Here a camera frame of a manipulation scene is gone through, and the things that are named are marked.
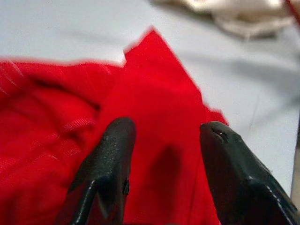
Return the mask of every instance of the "crumpled cloth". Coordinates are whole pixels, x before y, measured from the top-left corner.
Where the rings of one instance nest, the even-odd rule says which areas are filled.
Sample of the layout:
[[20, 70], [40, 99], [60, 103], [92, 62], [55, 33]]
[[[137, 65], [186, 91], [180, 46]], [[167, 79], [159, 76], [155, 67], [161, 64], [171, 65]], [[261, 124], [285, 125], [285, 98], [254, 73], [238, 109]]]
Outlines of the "crumpled cloth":
[[50, 225], [106, 126], [137, 130], [125, 223], [219, 225], [199, 126], [218, 120], [156, 31], [107, 62], [0, 62], [0, 224]]
[[[285, 0], [153, 0], [186, 6], [200, 14], [212, 14], [217, 26], [239, 37], [270, 36], [294, 22]], [[291, 0], [296, 10], [300, 0]]]

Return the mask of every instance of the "white surface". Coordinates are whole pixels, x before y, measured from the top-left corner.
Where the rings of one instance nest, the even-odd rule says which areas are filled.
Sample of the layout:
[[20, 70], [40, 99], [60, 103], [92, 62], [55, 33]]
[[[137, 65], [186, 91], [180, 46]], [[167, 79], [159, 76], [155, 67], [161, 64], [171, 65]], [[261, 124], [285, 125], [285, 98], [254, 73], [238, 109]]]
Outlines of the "white surface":
[[150, 25], [289, 194], [300, 111], [295, 28], [246, 43], [146, 0], [0, 0], [0, 55], [121, 61]]

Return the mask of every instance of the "beige fabric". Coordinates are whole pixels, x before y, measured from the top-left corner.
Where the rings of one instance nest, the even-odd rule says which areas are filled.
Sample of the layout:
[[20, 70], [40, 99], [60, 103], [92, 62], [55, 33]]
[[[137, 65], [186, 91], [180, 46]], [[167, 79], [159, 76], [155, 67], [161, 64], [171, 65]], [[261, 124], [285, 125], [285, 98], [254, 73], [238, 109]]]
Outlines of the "beige fabric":
[[[210, 13], [222, 29], [243, 38], [267, 36], [293, 23], [284, 0], [154, 0], [179, 3], [197, 13]], [[293, 0], [300, 8], [300, 0]]]

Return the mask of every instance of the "red fabric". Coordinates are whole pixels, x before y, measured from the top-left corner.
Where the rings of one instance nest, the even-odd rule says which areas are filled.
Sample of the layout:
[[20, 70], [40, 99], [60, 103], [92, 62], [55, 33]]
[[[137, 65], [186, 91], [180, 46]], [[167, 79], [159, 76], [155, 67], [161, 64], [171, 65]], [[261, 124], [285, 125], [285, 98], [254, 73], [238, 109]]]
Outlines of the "red fabric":
[[0, 224], [52, 224], [80, 163], [119, 116], [137, 130], [125, 222], [219, 225], [199, 126], [224, 119], [155, 31], [124, 67], [0, 63]]

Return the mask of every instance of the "white table surface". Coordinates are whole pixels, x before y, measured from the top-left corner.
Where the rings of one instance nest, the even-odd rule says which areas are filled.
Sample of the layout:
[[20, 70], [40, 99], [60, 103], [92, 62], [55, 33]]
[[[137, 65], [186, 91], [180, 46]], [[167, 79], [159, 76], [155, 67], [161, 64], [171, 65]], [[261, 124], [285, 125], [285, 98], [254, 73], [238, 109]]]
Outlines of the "white table surface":
[[300, 112], [300, 36], [242, 41], [147, 0], [0, 0], [0, 56], [122, 61], [155, 26], [231, 127], [290, 194]]

